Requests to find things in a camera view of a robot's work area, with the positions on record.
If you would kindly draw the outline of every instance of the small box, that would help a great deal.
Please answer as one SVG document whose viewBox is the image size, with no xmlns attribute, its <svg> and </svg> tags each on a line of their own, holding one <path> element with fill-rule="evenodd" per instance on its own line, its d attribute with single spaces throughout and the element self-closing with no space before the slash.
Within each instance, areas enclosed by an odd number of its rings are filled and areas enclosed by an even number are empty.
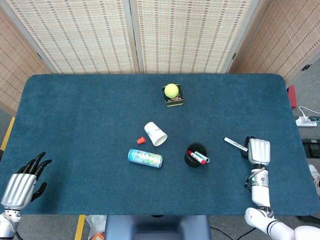
<svg viewBox="0 0 320 240">
<path fill-rule="evenodd" d="M 105 239 L 105 234 L 103 232 L 96 233 L 91 240 L 104 240 Z"/>
<path fill-rule="evenodd" d="M 181 85 L 180 84 L 176 84 L 176 86 L 178 87 L 179 89 L 179 93 L 178 95 L 175 97 L 175 98 L 169 98 L 165 95 L 165 88 L 166 86 L 164 86 L 162 88 L 162 92 L 163 92 L 163 96 L 164 96 L 164 102 L 165 102 L 165 105 L 167 107 L 172 107 L 172 106 L 177 106 L 177 105 L 182 105 L 184 104 L 185 102 L 185 99 L 184 99 L 184 96 L 182 94 L 182 88 L 181 88 Z"/>
</svg>

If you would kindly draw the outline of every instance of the paper cup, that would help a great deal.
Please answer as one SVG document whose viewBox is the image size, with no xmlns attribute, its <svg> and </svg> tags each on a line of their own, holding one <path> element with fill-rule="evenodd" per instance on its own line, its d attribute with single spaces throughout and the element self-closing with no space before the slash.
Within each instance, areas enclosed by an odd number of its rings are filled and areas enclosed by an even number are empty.
<svg viewBox="0 0 320 240">
<path fill-rule="evenodd" d="M 148 134 L 153 146 L 157 147 L 167 140 L 168 135 L 165 134 L 153 121 L 148 122 L 144 126 L 146 134 Z"/>
</svg>

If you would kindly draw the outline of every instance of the floor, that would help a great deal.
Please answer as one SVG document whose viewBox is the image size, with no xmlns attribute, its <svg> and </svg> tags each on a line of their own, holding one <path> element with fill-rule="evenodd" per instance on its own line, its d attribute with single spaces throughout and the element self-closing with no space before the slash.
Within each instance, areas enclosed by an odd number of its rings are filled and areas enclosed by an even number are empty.
<svg viewBox="0 0 320 240">
<path fill-rule="evenodd" d="M 303 73 L 294 82 L 294 85 L 298 104 L 320 112 L 320 59 Z M 302 115 L 297 109 L 293 113 L 295 116 Z M 0 110 L 0 143 L 3 141 L 10 120 L 11 116 Z M 302 138 L 320 139 L 320 128 L 318 127 L 300 128 L 299 131 Z M 308 159 L 308 161 L 320 170 L 320 159 Z M 320 211 L 315 216 L 320 218 Z M 75 239 L 78 217 L 77 215 L 24 215 L 19 226 L 19 233 L 25 240 L 73 240 Z M 293 229 L 306 225 L 294 216 L 277 216 L 276 218 Z M 251 229 L 243 216 L 210 216 L 209 219 L 211 226 L 225 232 L 232 239 L 237 239 Z M 320 225 L 308 225 L 320 228 Z M 82 240 L 88 239 L 89 231 L 90 227 L 85 222 Z M 216 230 L 212 229 L 211 233 L 213 240 L 230 240 Z M 259 230 L 255 230 L 242 239 L 269 240 L 270 238 Z"/>
</svg>

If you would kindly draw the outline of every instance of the robot finger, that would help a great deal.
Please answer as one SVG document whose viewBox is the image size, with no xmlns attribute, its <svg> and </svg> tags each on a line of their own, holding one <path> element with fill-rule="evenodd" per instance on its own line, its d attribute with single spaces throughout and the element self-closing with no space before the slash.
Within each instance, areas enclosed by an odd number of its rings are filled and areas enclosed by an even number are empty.
<svg viewBox="0 0 320 240">
<path fill-rule="evenodd" d="M 28 174 L 35 174 L 39 162 L 41 161 L 41 159 L 44 157 L 44 155 L 46 154 L 45 151 L 41 152 L 38 156 L 35 157 L 35 161 L 31 164 L 29 170 L 28 170 Z"/>
<path fill-rule="evenodd" d="M 20 167 L 20 169 L 16 172 L 17 174 L 22 174 L 26 166 Z"/>
<path fill-rule="evenodd" d="M 29 162 L 25 165 L 24 169 L 22 170 L 22 173 L 23 173 L 23 174 L 25 174 L 26 172 L 29 171 L 30 165 L 31 165 L 34 161 L 35 161 L 35 159 L 32 159 L 31 161 L 29 161 Z"/>
<path fill-rule="evenodd" d="M 41 184 L 40 188 L 32 195 L 31 202 L 33 202 L 35 199 L 40 197 L 44 193 L 44 191 L 46 190 L 46 187 L 47 187 L 47 183 L 43 182 Z"/>
<path fill-rule="evenodd" d="M 37 170 L 35 171 L 34 175 L 36 175 L 36 180 L 39 179 L 42 171 L 45 169 L 45 166 L 47 166 L 49 163 L 51 163 L 52 160 L 51 159 L 48 159 L 48 160 L 45 160 L 43 161 L 40 166 L 37 168 Z"/>
</svg>

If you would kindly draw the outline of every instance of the gray chair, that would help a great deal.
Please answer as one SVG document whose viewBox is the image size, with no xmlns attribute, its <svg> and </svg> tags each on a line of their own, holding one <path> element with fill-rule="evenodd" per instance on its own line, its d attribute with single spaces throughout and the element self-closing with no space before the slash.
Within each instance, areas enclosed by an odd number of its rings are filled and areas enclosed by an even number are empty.
<svg viewBox="0 0 320 240">
<path fill-rule="evenodd" d="M 105 240 L 211 240 L 208 216 L 108 215 Z"/>
</svg>

